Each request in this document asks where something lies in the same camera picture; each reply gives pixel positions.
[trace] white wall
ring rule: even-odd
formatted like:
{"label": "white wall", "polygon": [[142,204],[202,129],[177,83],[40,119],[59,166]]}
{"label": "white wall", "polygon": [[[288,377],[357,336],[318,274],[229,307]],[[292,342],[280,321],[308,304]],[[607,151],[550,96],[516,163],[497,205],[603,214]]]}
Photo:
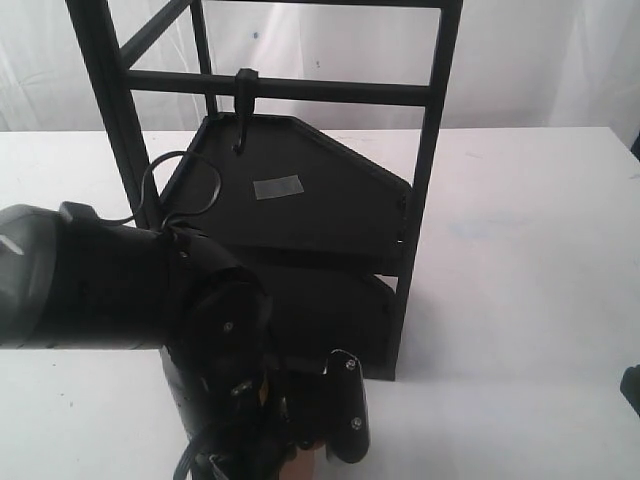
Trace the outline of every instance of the white wall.
{"label": "white wall", "polygon": [[[164,0],[111,0],[121,42]],[[206,2],[214,68],[263,76],[425,83],[437,14],[390,8]],[[640,2],[466,0],[445,127],[640,128]],[[197,71],[186,12],[136,68]],[[135,94],[143,128],[195,129],[200,98]],[[222,99],[232,108],[229,98]],[[319,128],[411,128],[420,109],[260,100]],[[0,0],[0,130],[102,124],[62,0]]]}

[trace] black hook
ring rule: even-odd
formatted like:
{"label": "black hook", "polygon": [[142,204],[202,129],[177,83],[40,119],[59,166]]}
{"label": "black hook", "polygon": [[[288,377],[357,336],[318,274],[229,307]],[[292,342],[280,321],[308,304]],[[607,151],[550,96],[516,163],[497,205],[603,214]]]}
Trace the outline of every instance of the black hook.
{"label": "black hook", "polygon": [[241,68],[236,75],[236,94],[233,98],[233,107],[238,116],[238,143],[233,146],[233,151],[241,155],[247,144],[247,129],[249,121],[256,107],[258,95],[258,72],[250,68]]}

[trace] gray tape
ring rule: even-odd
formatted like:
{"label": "gray tape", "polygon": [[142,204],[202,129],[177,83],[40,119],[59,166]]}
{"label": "gray tape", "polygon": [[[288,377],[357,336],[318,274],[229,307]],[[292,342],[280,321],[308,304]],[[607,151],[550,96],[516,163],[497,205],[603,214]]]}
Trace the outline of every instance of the gray tape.
{"label": "gray tape", "polygon": [[297,175],[253,182],[253,189],[256,192],[256,200],[268,200],[304,193],[304,188]]}

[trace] white tabletop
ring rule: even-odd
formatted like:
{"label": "white tabletop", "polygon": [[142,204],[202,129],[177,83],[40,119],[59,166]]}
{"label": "white tabletop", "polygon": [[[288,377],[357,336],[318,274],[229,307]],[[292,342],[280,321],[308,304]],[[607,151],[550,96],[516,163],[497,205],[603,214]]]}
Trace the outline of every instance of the white tabletop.
{"label": "white tabletop", "polygon": [[[418,132],[330,134],[411,179]],[[0,208],[128,212],[103,133],[3,133],[0,162]],[[604,128],[443,131],[405,325],[369,455],[317,478],[638,478],[638,161]],[[0,386],[2,479],[170,478],[186,443],[155,352],[0,351]]]}

